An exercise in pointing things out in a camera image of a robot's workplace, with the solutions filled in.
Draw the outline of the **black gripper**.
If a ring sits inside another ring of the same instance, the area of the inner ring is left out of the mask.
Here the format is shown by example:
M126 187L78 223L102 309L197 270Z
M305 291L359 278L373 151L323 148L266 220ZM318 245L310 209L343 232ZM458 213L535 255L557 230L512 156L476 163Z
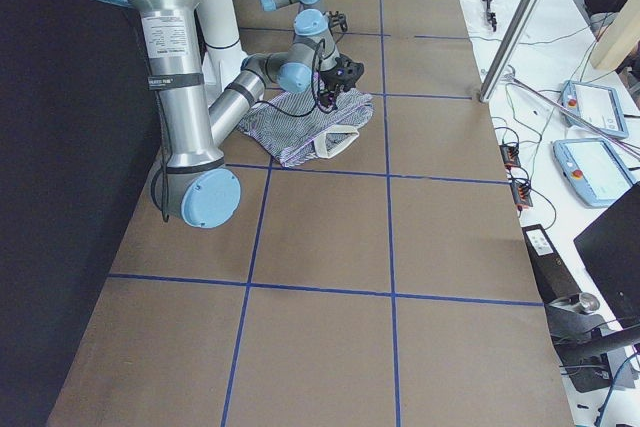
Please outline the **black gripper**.
M322 92L318 94L318 108L331 111L336 108L341 92L350 90L350 76L346 69L331 69L322 72Z

